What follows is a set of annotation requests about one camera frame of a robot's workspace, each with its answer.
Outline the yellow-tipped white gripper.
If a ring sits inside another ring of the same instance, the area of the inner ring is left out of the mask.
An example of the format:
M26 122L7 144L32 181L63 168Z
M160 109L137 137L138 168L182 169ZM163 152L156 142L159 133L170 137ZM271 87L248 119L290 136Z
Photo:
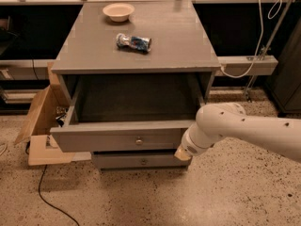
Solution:
M182 135L181 144L174 156L181 161L188 161L193 156L206 152L215 143L216 139L206 135L194 122Z

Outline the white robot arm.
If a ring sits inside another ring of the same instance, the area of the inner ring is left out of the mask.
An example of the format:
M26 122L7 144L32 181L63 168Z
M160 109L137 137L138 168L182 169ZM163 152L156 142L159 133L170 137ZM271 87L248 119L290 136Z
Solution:
M188 161L226 137L238 138L301 162L300 120L247 116L237 103L202 106L196 121L184 132L175 156Z

